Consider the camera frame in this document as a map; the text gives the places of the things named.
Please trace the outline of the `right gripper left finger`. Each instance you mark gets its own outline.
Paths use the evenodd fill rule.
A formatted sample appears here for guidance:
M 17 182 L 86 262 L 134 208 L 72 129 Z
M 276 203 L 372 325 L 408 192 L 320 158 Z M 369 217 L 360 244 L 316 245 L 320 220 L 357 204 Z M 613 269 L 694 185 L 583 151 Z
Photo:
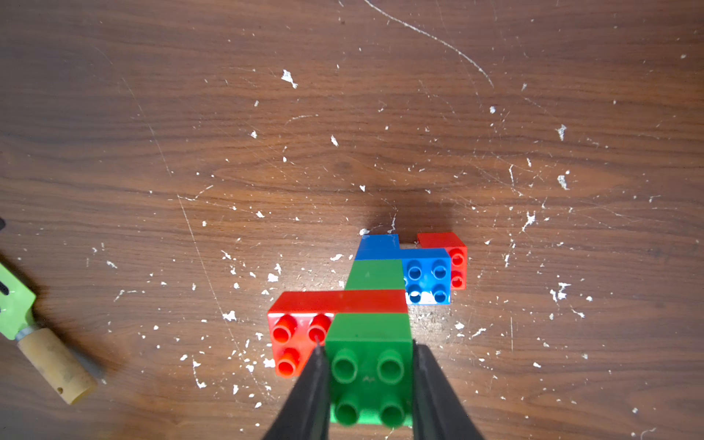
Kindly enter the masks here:
M 318 345 L 309 357 L 282 410 L 263 437 L 266 440 L 328 440 L 331 370 Z

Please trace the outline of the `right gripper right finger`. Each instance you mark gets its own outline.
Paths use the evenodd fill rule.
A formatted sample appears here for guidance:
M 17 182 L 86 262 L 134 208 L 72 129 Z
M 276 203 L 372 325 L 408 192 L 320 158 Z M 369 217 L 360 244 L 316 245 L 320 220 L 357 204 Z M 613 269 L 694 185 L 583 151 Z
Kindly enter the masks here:
M 414 343 L 412 364 L 414 439 L 482 440 L 428 346 Z

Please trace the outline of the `green small lego brick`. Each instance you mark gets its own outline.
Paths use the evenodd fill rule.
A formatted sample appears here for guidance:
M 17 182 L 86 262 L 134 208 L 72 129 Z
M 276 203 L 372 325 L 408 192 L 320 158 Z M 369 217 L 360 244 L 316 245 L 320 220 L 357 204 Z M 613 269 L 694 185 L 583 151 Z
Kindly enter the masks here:
M 346 291 L 405 290 L 401 260 L 356 260 Z
M 340 313 L 324 349 L 333 423 L 413 424 L 414 339 L 407 313 Z

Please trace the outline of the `red long lego brick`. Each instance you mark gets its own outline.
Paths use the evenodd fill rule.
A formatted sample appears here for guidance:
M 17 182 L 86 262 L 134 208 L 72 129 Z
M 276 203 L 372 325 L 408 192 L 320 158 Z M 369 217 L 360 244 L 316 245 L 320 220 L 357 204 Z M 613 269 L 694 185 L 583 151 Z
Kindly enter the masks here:
M 299 376 L 340 313 L 406 313 L 403 290 L 285 291 L 267 319 L 278 376 Z

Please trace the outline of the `blue long lego brick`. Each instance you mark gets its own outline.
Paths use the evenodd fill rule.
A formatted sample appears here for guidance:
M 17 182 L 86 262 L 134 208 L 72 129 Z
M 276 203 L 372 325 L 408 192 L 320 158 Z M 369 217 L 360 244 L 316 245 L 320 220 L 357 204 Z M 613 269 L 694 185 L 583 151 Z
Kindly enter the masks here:
M 402 249 L 407 304 L 451 304 L 451 262 L 445 249 Z

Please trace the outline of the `red small lego brick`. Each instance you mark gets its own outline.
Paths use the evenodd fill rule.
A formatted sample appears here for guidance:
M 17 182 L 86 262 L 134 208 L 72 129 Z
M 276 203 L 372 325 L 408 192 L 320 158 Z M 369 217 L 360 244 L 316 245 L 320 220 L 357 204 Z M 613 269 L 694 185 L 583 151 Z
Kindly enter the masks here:
M 454 291 L 465 290 L 469 258 L 464 242 L 454 232 L 419 233 L 417 238 L 422 249 L 445 249 L 451 263 L 451 287 Z

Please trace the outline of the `blue small lego brick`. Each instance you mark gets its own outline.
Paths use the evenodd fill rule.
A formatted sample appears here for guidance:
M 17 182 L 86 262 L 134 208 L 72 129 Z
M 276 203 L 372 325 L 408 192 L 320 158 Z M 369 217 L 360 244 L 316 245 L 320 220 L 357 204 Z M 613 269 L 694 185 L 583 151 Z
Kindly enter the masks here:
M 365 235 L 361 238 L 355 260 L 400 260 L 399 236 Z

